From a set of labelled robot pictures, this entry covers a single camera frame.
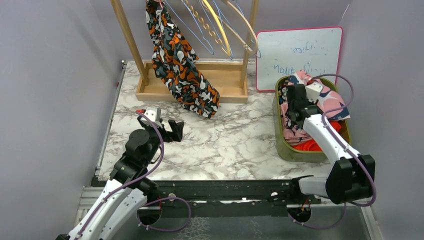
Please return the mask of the pink patterned garment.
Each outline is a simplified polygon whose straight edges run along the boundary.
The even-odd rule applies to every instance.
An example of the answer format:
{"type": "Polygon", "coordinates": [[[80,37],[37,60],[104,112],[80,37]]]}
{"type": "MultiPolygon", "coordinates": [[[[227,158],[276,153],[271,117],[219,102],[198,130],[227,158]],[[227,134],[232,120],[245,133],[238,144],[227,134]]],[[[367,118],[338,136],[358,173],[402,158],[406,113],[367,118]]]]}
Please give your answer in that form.
{"type": "MultiPolygon", "coordinates": [[[[293,75],[291,75],[289,85],[308,85],[312,82],[318,82],[323,85],[320,79],[312,79],[312,76],[307,74],[304,70],[299,70],[293,75]]],[[[345,105],[345,102],[341,95],[335,90],[330,89],[326,85],[323,85],[323,90],[315,103],[323,112],[345,105]]],[[[313,140],[313,138],[309,134],[307,134],[303,129],[299,128],[296,124],[291,123],[291,120],[288,119],[286,116],[287,109],[288,104],[285,101],[283,104],[280,105],[280,117],[282,121],[284,140],[290,146],[301,144],[308,140],[313,140]]]]}

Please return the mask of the light blue wire hanger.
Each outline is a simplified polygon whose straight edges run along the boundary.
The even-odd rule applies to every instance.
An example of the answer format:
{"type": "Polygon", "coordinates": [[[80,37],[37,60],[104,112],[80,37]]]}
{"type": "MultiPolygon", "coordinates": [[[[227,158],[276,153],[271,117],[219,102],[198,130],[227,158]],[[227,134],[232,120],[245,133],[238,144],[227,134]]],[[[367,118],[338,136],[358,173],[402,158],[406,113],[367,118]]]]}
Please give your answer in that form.
{"type": "Polygon", "coordinates": [[[208,0],[199,0],[199,3],[207,17],[207,21],[201,17],[199,20],[200,23],[207,30],[208,34],[213,37],[214,41],[221,45],[221,49],[232,60],[233,53],[224,29],[224,15],[218,4],[215,0],[212,3],[209,3],[208,0]]]}
{"type": "Polygon", "coordinates": [[[215,54],[214,47],[211,45],[209,40],[207,40],[203,30],[201,29],[198,22],[195,20],[195,17],[192,13],[189,13],[188,15],[194,20],[195,27],[191,27],[184,21],[181,16],[173,9],[171,2],[169,0],[163,1],[166,5],[166,7],[171,10],[173,15],[185,26],[185,28],[195,37],[195,39],[211,54],[215,54]]]}
{"type": "Polygon", "coordinates": [[[245,49],[247,50],[249,55],[255,55],[258,58],[262,57],[261,51],[259,50],[259,43],[257,35],[254,31],[257,12],[259,7],[259,0],[253,0],[251,2],[249,20],[246,19],[246,16],[238,3],[238,0],[233,0],[236,9],[240,12],[240,15],[244,18],[247,26],[247,42],[245,49]]]}

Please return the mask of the colourful patterned shorts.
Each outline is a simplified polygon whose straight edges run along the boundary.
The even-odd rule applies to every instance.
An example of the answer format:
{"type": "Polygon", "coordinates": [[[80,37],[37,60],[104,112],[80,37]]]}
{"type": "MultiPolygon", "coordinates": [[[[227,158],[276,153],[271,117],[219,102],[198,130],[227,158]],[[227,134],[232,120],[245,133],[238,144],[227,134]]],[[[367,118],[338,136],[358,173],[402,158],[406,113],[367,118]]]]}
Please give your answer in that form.
{"type": "Polygon", "coordinates": [[[277,82],[278,104],[282,105],[286,101],[286,87],[290,84],[291,75],[284,76],[277,82]]]}

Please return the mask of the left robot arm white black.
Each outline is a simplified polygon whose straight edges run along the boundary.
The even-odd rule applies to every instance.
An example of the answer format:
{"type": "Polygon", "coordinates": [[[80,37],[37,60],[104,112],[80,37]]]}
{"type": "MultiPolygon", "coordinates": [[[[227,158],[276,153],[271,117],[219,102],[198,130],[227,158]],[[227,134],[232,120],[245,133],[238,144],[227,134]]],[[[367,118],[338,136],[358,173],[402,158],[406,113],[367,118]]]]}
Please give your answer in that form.
{"type": "Polygon", "coordinates": [[[162,121],[141,113],[141,127],[132,131],[124,152],[109,175],[99,197],[82,220],[58,240],[110,240],[129,217],[142,206],[158,202],[158,185],[148,179],[159,167],[165,153],[165,143],[181,142],[183,121],[168,120],[170,131],[162,121]]]}

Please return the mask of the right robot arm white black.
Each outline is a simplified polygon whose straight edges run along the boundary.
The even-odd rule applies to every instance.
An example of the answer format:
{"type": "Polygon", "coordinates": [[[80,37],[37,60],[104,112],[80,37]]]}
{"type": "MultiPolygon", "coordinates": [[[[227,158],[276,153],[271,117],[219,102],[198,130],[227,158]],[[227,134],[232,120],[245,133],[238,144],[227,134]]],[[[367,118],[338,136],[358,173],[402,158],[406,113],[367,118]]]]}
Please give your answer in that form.
{"type": "Polygon", "coordinates": [[[300,204],[309,195],[330,199],[334,204],[352,203],[370,198],[376,200],[374,183],[375,160],[359,153],[331,126],[326,115],[307,98],[306,86],[294,84],[286,87],[287,117],[307,132],[319,145],[332,165],[327,177],[313,175],[298,177],[297,185],[288,190],[289,199],[300,204]]]}

